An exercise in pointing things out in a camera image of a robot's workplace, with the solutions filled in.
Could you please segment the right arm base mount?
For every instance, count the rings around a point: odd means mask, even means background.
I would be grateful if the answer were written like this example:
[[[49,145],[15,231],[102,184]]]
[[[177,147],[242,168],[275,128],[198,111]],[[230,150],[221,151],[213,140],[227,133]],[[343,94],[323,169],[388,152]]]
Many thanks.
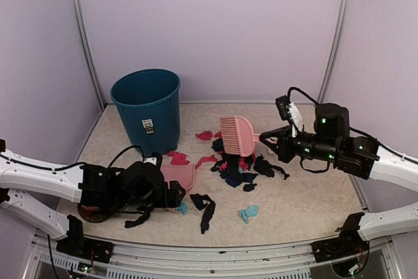
[[[311,244],[316,263],[340,259],[370,249],[370,243],[359,235],[360,220],[364,212],[350,214],[340,228],[339,235]]]

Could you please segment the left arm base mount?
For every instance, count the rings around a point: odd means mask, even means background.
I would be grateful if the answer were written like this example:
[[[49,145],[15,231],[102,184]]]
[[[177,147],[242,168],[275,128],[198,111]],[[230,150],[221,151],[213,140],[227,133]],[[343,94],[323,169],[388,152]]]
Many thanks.
[[[109,264],[113,243],[85,237],[82,222],[73,215],[68,215],[67,219],[69,229],[64,239],[56,241],[56,250],[73,257]]]

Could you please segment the pink plastic dustpan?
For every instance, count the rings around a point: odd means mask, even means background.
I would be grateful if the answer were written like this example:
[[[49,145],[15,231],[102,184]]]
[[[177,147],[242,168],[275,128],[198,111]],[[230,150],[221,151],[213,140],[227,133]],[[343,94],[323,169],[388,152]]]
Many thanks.
[[[171,180],[178,181],[185,189],[185,195],[193,187],[195,183],[195,165],[163,165],[161,171],[165,182]]]

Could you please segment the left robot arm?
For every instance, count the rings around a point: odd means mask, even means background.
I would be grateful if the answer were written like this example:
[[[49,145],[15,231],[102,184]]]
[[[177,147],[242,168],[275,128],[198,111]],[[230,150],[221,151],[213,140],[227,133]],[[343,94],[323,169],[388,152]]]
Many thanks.
[[[18,155],[2,140],[1,208],[50,238],[65,240],[76,255],[87,255],[91,241],[84,236],[84,220],[101,222],[134,205],[133,211],[141,217],[125,222],[130,228],[140,225],[155,208],[180,206],[186,190],[175,180],[165,181],[161,163],[161,155],[154,154],[126,169],[84,162],[60,165]],[[33,192],[59,197],[87,212],[78,217],[59,213],[32,197]]]

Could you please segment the pink plastic hand brush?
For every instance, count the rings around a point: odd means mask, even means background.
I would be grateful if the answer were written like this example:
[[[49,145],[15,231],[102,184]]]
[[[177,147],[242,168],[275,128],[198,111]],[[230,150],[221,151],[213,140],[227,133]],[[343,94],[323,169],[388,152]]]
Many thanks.
[[[254,132],[251,122],[241,116],[219,119],[221,138],[227,154],[248,157],[255,151],[260,134]]]

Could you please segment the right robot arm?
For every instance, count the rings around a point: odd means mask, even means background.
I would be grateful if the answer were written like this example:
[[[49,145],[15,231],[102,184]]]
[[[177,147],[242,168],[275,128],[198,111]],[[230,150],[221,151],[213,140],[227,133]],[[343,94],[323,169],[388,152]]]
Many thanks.
[[[289,163],[320,160],[364,180],[384,181],[417,190],[417,160],[396,152],[374,137],[350,135],[349,111],[334,103],[315,107],[314,133],[299,131],[293,125],[261,133],[260,142],[269,147],[279,161]],[[359,212],[347,217],[334,241],[334,250],[348,255],[360,242],[417,230],[417,204],[383,212]]]

